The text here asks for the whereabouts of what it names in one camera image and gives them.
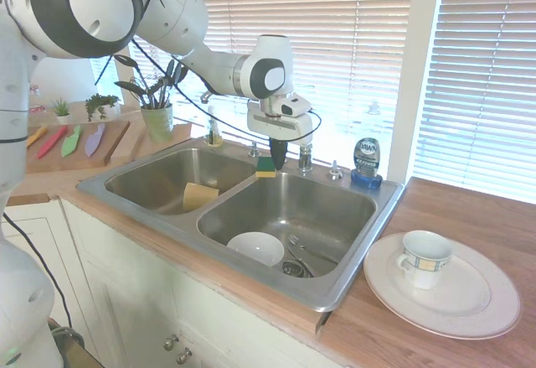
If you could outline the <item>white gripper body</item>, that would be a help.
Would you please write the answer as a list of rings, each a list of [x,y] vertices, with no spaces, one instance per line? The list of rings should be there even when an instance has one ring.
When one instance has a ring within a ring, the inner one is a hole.
[[[280,141],[312,142],[312,119],[308,115],[268,117],[256,102],[247,104],[247,127],[252,132]]]

